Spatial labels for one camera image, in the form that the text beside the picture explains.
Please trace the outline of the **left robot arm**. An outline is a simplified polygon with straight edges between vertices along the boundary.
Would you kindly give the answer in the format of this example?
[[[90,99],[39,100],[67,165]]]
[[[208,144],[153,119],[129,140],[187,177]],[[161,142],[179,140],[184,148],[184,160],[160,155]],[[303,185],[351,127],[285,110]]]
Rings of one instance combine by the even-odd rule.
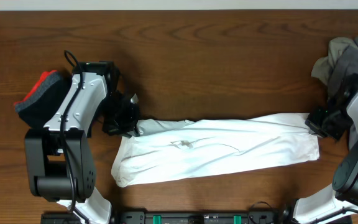
[[[104,133],[138,136],[137,95],[117,90],[121,73],[113,62],[80,62],[72,74],[71,87],[53,116],[25,135],[30,191],[67,208],[45,212],[41,223],[116,223],[111,202],[96,188],[88,137],[99,115]]]

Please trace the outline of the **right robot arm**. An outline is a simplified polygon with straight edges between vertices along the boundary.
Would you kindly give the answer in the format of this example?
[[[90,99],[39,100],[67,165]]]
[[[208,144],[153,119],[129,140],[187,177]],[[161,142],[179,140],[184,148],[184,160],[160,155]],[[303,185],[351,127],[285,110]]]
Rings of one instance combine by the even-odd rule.
[[[346,108],[358,133],[358,93]],[[332,223],[358,214],[358,140],[339,164],[332,184],[296,201],[292,223]]]

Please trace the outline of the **white t-shirt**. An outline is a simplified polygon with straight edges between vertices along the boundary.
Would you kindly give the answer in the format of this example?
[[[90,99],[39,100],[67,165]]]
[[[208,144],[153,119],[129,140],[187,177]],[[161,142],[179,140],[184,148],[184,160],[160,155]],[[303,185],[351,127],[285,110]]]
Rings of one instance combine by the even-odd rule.
[[[319,159],[306,113],[247,120],[140,120],[111,169],[117,186],[232,174]]]

